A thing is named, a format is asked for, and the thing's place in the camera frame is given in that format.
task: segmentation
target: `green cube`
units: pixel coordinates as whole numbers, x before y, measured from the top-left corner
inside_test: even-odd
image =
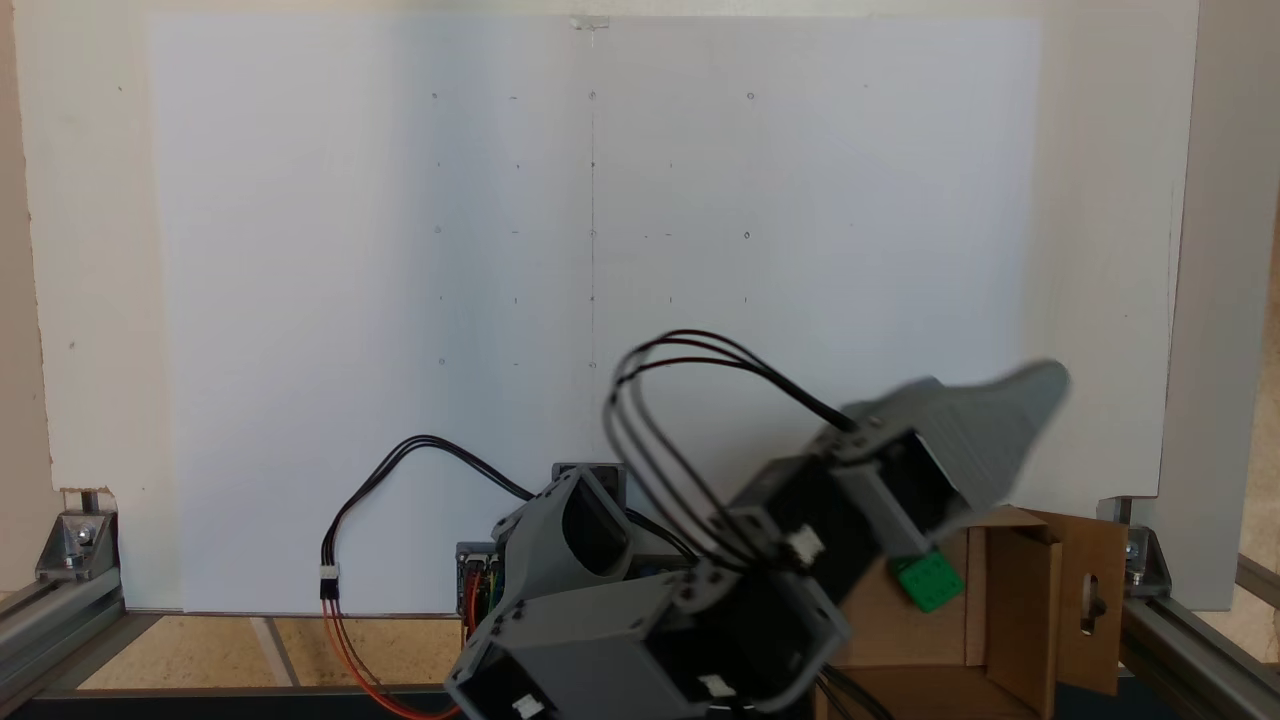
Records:
[[[902,589],[924,612],[933,612],[964,592],[964,580],[937,550],[920,557],[895,560],[892,568]]]

